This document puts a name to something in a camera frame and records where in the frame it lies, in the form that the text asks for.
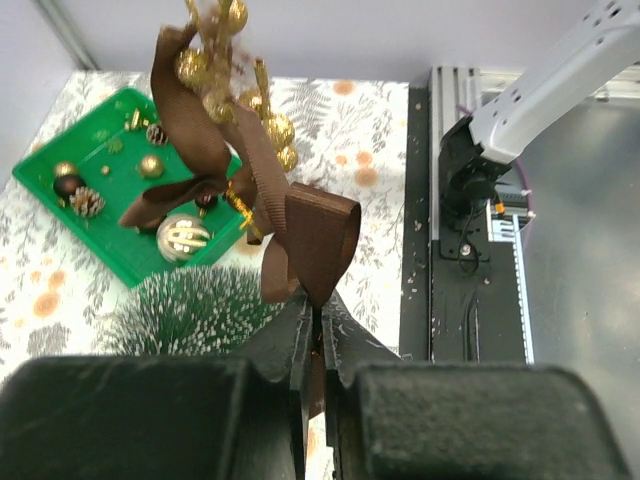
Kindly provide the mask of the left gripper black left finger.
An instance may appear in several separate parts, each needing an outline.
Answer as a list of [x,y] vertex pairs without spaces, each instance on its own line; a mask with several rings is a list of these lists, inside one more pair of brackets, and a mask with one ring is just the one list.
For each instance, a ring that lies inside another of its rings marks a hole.
[[5,479],[301,479],[311,304],[220,356],[61,356],[1,392]]

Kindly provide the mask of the green plastic tray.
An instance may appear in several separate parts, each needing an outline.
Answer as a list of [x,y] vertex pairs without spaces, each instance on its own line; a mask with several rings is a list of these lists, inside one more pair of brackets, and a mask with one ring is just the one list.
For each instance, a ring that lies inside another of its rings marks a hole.
[[[158,119],[149,97],[134,88],[120,89],[13,169],[14,177],[128,287],[174,266],[160,255],[154,236],[120,227],[120,217],[146,189],[191,176],[172,146],[154,147],[143,130],[126,130],[134,113],[149,122]],[[160,178],[140,176],[137,165],[146,155],[163,160]],[[88,186],[105,199],[105,208],[96,217],[84,220],[60,206],[53,182],[54,166],[61,161],[72,162]]]

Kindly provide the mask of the silver striped bauble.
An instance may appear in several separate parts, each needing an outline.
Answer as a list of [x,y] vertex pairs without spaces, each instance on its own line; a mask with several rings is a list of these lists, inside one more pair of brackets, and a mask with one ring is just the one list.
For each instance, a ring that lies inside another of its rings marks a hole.
[[168,216],[156,231],[158,251],[171,263],[189,261],[212,238],[201,218],[182,213]]

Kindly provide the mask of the brown ribbon bow cluster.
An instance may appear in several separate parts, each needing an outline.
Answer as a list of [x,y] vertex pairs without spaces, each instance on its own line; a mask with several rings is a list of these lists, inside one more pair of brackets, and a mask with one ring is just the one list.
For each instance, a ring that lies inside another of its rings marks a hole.
[[322,308],[356,251],[361,206],[348,198],[289,183],[266,122],[231,90],[231,4],[191,11],[183,28],[161,28],[150,85],[156,111],[192,178],[152,187],[121,216],[141,227],[205,194],[223,195],[249,223],[247,241],[270,239],[261,273],[268,303],[302,287]]

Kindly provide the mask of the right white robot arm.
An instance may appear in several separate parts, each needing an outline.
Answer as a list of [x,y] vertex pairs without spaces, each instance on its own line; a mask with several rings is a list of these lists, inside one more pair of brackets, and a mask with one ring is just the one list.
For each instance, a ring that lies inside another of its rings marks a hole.
[[442,227],[475,217],[538,135],[638,60],[638,2],[596,2],[540,63],[446,132],[438,157]]

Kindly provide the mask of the small green christmas tree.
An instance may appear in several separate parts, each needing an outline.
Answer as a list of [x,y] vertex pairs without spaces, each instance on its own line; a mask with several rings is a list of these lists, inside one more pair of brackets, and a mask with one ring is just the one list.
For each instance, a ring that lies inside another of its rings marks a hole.
[[186,267],[153,274],[108,317],[99,337],[118,355],[227,354],[275,318],[260,273],[241,267]]

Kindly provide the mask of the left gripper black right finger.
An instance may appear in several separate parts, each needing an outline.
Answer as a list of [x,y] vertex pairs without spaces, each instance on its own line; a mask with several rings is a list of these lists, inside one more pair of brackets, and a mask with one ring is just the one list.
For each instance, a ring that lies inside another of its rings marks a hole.
[[339,479],[624,479],[572,372],[400,360],[333,295],[323,310],[327,441]]

